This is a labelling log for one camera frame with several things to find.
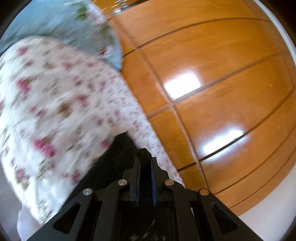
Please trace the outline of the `black pants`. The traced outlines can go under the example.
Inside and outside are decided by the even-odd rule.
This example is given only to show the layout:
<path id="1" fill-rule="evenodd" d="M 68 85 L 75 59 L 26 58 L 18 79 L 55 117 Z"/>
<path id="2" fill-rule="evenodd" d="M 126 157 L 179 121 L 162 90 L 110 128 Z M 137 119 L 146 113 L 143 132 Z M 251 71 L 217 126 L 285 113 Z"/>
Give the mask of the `black pants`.
<path id="1" fill-rule="evenodd" d="M 92 168 L 78 182 L 62 207 L 86 188 L 95 191 L 105 189 L 112 182 L 123 177 L 124 172 L 133 168 L 138 148 L 127 132 L 116 135 L 110 147 L 98 159 Z"/>

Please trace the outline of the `floral bed cover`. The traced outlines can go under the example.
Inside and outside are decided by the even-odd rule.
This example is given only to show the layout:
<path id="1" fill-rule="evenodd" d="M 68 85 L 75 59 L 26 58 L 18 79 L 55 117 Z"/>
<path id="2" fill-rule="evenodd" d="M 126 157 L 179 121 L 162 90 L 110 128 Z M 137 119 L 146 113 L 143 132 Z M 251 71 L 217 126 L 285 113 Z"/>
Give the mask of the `floral bed cover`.
<path id="1" fill-rule="evenodd" d="M 181 182 L 126 81 L 108 64 L 41 36 L 22 39 L 1 56 L 1 164 L 39 224 L 59 211 L 124 132 Z"/>

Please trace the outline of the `wooden wardrobe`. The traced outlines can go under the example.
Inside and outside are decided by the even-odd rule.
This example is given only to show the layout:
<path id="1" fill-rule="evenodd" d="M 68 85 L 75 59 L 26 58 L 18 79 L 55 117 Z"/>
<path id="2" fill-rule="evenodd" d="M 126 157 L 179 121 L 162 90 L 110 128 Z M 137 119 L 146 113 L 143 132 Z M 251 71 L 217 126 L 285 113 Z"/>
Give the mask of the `wooden wardrobe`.
<path id="1" fill-rule="evenodd" d="M 96 1 L 185 186 L 241 215 L 295 163 L 295 48 L 263 1 Z"/>

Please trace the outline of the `blue floral pillow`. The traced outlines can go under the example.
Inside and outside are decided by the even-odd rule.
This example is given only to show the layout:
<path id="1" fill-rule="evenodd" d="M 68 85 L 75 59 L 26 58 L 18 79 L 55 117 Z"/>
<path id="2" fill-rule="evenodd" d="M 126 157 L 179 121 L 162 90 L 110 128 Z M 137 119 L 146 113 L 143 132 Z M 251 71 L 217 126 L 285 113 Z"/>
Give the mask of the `blue floral pillow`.
<path id="1" fill-rule="evenodd" d="M 29 36 L 49 36 L 103 59 L 121 70 L 120 40 L 91 1 L 31 1 L 1 37 L 1 52 Z"/>

